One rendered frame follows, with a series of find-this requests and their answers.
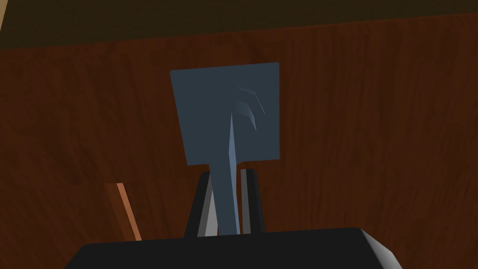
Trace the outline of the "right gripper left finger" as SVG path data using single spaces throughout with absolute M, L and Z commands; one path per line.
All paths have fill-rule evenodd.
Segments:
M 210 172 L 203 172 L 197 184 L 184 237 L 218 235 L 218 219 L 212 190 Z

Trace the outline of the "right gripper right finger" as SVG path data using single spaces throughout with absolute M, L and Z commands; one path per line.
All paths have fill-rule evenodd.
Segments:
M 240 173 L 243 234 L 265 233 L 257 173 L 254 169 L 242 169 Z

